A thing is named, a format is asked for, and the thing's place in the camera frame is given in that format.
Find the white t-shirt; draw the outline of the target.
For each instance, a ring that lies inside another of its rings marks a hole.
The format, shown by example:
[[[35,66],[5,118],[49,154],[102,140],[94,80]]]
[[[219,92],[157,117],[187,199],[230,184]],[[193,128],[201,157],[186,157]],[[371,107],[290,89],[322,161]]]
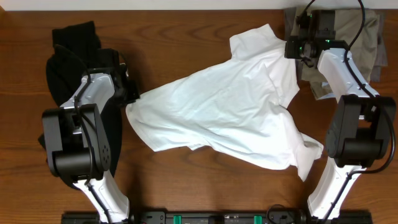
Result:
[[[299,86],[284,41],[264,25],[229,43],[229,60],[127,105],[130,125],[156,152],[209,146],[265,169],[294,166],[306,179],[323,145],[301,133],[288,111]]]

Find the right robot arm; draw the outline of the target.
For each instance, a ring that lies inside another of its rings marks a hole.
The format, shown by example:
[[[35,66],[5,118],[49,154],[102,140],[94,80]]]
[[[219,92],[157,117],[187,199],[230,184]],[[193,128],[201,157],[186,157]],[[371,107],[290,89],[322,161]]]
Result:
[[[316,60],[338,103],[325,139],[325,170],[307,200],[310,215],[318,223],[330,223],[339,217],[356,178],[381,172],[391,163],[396,103],[369,86],[343,40],[290,36],[285,57],[304,63]]]

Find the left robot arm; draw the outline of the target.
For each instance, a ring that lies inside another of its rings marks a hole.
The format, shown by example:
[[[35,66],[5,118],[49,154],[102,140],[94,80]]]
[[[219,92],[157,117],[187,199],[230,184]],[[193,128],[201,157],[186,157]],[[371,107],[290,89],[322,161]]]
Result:
[[[132,223],[130,202],[111,173],[111,146],[101,114],[107,103],[137,98],[125,63],[91,68],[59,108],[42,115],[47,164],[52,175],[83,192],[94,212],[66,212],[62,223]]]

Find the grey folded garment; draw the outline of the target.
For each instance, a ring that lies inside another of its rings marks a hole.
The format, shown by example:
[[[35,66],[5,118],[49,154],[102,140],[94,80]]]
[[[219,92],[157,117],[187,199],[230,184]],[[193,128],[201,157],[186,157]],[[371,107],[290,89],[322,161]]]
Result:
[[[295,19],[301,12],[302,8],[297,8],[297,7],[284,9],[285,40],[287,40],[290,35],[296,35],[298,26],[295,23]],[[370,81],[372,82],[379,82],[381,76],[381,67],[388,66],[386,47],[384,39],[382,37],[385,14],[381,11],[376,11],[376,12],[382,16],[382,27],[379,30],[379,37],[378,37],[379,43],[378,43],[376,64],[371,72]]]

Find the khaki folded shorts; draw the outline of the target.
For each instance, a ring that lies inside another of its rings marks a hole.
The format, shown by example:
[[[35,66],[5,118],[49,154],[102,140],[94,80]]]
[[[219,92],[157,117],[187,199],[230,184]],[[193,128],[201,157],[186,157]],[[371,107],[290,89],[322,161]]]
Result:
[[[344,40],[350,44],[362,21],[359,9],[338,9],[335,11],[335,39]],[[382,16],[373,10],[365,11],[364,27],[351,47],[353,61],[363,78],[369,82],[371,72],[376,64],[379,30],[382,27]],[[325,77],[315,68],[309,68],[303,63],[296,63],[297,77],[310,83],[312,93],[317,100],[333,98],[334,94]]]

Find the black garment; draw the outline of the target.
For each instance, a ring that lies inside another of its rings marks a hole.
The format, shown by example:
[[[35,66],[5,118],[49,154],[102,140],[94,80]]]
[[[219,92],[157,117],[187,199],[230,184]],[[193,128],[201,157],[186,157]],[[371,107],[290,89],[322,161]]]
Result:
[[[52,31],[53,55],[47,60],[47,85],[59,108],[80,86],[85,70],[95,66],[96,51],[103,49],[92,21]],[[119,54],[119,63],[125,63]],[[101,114],[111,146],[111,173],[117,168],[122,143],[121,106],[109,102]],[[45,148],[44,134],[39,139]]]

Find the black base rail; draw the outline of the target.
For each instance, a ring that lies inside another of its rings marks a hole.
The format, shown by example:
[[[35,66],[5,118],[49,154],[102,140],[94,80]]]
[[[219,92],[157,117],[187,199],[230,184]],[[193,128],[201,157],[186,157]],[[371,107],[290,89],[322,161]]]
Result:
[[[273,208],[266,213],[169,213],[163,211],[145,212],[131,216],[119,223],[134,224],[314,224],[322,220],[312,218],[303,210],[293,208]],[[100,221],[100,215],[94,212],[64,213],[62,224],[94,224]],[[331,224],[372,224],[371,213],[366,211],[340,212],[339,217],[327,220]]]

